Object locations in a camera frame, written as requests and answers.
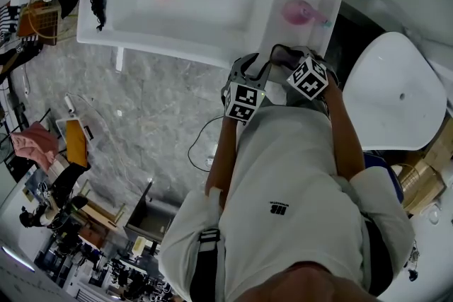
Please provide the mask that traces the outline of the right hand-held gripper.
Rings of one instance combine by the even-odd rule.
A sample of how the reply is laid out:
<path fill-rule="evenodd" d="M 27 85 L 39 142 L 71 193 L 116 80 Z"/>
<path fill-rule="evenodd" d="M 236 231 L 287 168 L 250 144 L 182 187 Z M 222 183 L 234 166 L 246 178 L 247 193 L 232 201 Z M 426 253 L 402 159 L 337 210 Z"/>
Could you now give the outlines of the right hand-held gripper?
<path fill-rule="evenodd" d="M 276 44 L 270 63 L 287 74 L 287 83 L 308 100 L 319 98 L 328 85 L 329 68 L 323 58 L 306 46 Z"/>

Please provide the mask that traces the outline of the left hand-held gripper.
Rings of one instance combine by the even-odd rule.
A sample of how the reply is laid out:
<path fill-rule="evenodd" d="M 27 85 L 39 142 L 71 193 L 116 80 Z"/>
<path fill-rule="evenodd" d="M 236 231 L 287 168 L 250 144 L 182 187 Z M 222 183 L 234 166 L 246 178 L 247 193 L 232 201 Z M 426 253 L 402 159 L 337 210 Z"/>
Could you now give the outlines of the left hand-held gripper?
<path fill-rule="evenodd" d="M 247 74 L 257 60 L 258 53 L 237 59 L 231 68 L 227 82 L 221 91 L 224 115 L 241 122 L 250 122 L 265 98 L 265 85 L 271 70 L 266 62 L 257 76 Z"/>

